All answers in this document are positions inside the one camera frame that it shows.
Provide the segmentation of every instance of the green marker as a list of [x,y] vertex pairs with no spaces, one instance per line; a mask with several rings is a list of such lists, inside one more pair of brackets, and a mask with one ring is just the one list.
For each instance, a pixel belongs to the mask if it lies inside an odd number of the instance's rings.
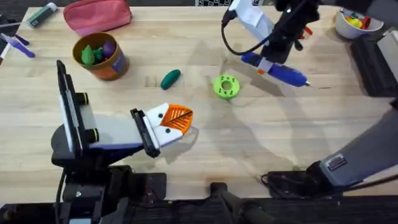
[[31,28],[36,28],[48,19],[52,14],[55,13],[57,10],[57,6],[50,2],[39,11],[37,11],[33,16],[30,16],[29,19],[26,21]]
[[87,45],[87,47],[81,51],[81,61],[85,65],[93,65],[94,64],[94,61],[95,61],[94,53],[89,45]]

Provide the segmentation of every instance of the cable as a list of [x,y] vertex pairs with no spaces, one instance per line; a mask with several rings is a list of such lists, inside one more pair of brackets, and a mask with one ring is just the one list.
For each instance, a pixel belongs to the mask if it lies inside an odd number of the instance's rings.
[[307,3],[309,0],[303,0],[300,2],[300,4],[294,9],[294,11],[292,11],[287,17],[286,19],[284,19],[281,23],[280,26],[278,26],[276,29],[274,29],[266,38],[264,38],[264,40],[260,41],[258,44],[256,44],[254,47],[250,48],[249,50],[246,50],[244,52],[237,52],[235,50],[233,50],[231,48],[231,46],[229,46],[228,41],[226,40],[225,37],[225,33],[224,33],[224,28],[228,25],[228,22],[231,19],[234,19],[235,16],[233,14],[236,14],[234,11],[229,11],[227,9],[227,11],[224,13],[223,16],[223,21],[221,22],[221,36],[223,38],[223,42],[226,46],[226,48],[235,55],[245,55],[248,54],[250,52],[253,52],[255,50],[257,50],[259,47],[261,47],[262,45],[264,45],[267,41],[269,41],[271,39],[271,37],[274,37],[276,35],[276,33],[279,33],[280,30],[286,25],[286,23],[291,20],[291,18],[293,18],[298,12],[299,10],[301,10],[301,8],[305,5],[305,3]]
[[61,174],[60,183],[58,184],[57,195],[55,196],[54,210],[55,210],[55,223],[56,224],[60,224],[59,206],[60,206],[60,201],[61,201],[62,185],[63,185],[63,181],[65,180],[66,175],[67,175],[67,172],[65,171],[65,169],[63,169],[62,174]]
[[[268,177],[268,176],[269,176],[268,174],[261,175],[262,184],[264,184],[264,186],[266,186],[269,190],[272,190],[281,199],[286,199],[285,197],[281,196],[280,193],[278,193],[278,191],[276,190],[276,188],[272,184],[270,184],[269,182],[266,182],[264,180],[264,178]],[[282,178],[282,177],[279,177],[277,175],[275,177],[283,179],[283,180],[286,180],[286,181],[288,181],[290,183],[293,183],[293,184],[302,184],[303,183],[303,182],[297,182],[297,181],[292,180],[292,179],[288,179],[286,177]],[[354,190],[366,189],[366,188],[369,188],[369,187],[374,187],[374,186],[377,186],[377,185],[381,185],[381,184],[385,184],[385,183],[388,183],[388,182],[392,182],[394,180],[398,180],[398,174],[391,175],[389,177],[385,177],[385,178],[382,178],[382,179],[379,179],[379,180],[374,180],[374,181],[366,183],[366,184],[359,184],[359,185],[355,185],[353,187],[347,187],[347,188],[344,188],[344,189],[341,189],[341,190],[335,190],[335,191],[331,191],[331,192],[326,192],[326,193],[321,194],[321,195],[316,195],[314,197],[305,197],[305,198],[307,198],[307,199],[316,199],[316,198],[320,198],[320,197],[330,197],[330,196],[334,196],[336,194],[342,194],[344,192],[350,192],[350,191],[354,191]]]

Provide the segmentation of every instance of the pink pouch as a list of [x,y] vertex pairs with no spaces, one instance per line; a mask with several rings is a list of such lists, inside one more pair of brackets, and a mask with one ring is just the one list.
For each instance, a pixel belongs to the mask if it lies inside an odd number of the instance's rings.
[[63,10],[63,17],[79,35],[111,30],[131,21],[131,11],[124,0],[84,0]]

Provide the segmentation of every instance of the green ring toy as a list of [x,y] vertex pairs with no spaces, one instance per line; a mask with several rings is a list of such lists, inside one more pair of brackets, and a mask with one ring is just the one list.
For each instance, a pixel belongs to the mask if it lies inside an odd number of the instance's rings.
[[232,99],[239,93],[239,81],[231,75],[221,75],[214,80],[213,89],[220,98]]

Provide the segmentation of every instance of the orange bucket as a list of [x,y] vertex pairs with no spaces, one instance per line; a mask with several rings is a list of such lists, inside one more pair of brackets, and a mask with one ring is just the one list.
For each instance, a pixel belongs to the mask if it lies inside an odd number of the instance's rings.
[[[116,46],[114,54],[109,59],[96,65],[85,65],[81,61],[81,51],[84,50],[87,45],[90,45],[92,49],[98,49],[102,47],[107,40],[111,41]],[[129,68],[128,61],[119,44],[113,36],[104,32],[93,33],[82,37],[73,47],[73,58],[83,68],[89,70],[102,80],[115,80],[124,75]]]

